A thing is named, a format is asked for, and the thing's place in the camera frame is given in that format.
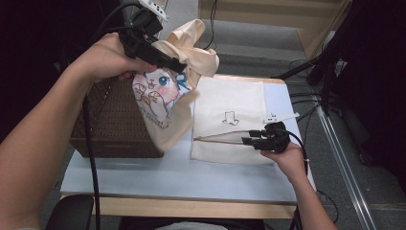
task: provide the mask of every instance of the brown basket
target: brown basket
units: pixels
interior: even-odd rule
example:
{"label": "brown basket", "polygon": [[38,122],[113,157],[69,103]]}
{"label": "brown basket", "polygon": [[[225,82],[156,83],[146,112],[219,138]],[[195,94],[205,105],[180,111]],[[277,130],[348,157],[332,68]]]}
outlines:
{"label": "brown basket", "polygon": [[[131,89],[131,80],[105,80],[93,85],[89,95],[90,127],[95,157],[160,158],[153,145]],[[88,157],[82,112],[71,144]]]}

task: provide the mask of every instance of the person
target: person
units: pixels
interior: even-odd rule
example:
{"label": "person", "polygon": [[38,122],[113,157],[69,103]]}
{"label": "person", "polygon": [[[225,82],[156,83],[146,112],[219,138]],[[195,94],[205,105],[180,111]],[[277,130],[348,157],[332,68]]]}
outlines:
{"label": "person", "polygon": [[[131,71],[152,72],[155,65],[124,54],[117,33],[106,34],[71,63],[45,97],[0,145],[0,229],[39,229],[39,210],[61,168],[64,152],[93,83]],[[304,229],[335,229],[305,176],[298,146],[273,159],[296,192]]]}

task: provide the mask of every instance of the white cloth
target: white cloth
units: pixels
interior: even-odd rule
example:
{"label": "white cloth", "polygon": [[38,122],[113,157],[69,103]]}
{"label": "white cloth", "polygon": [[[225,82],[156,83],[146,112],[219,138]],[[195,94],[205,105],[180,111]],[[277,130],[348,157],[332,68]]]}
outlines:
{"label": "white cloth", "polygon": [[[262,82],[201,78],[194,105],[192,155],[194,160],[228,164],[271,164],[252,146],[242,143],[250,129],[264,129],[266,106]],[[220,143],[205,142],[211,140]]]}
{"label": "white cloth", "polygon": [[188,66],[176,75],[169,70],[134,73],[133,91],[143,113],[149,136],[160,151],[169,150],[192,128],[190,103],[196,97],[194,88],[200,77],[212,77],[218,67],[218,56],[212,49],[194,48],[205,26],[195,19],[174,30],[166,40],[152,45]]}

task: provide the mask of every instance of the anime character print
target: anime character print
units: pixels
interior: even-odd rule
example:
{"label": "anime character print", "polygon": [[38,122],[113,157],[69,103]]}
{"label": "anime character print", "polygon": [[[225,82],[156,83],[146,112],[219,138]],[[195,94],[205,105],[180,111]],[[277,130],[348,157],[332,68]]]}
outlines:
{"label": "anime character print", "polygon": [[132,89],[141,110],[155,123],[163,124],[170,117],[170,109],[190,89],[183,83],[186,75],[172,77],[169,70],[157,69],[151,73],[132,73]]}

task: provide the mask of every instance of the left hand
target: left hand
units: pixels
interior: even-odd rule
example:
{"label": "left hand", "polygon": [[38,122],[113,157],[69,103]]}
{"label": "left hand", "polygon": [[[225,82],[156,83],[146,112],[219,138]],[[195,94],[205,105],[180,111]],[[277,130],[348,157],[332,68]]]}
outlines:
{"label": "left hand", "polygon": [[92,45],[70,66],[81,71],[92,82],[120,76],[129,78],[131,71],[152,72],[155,65],[150,65],[140,59],[127,57],[117,33],[106,34]]}

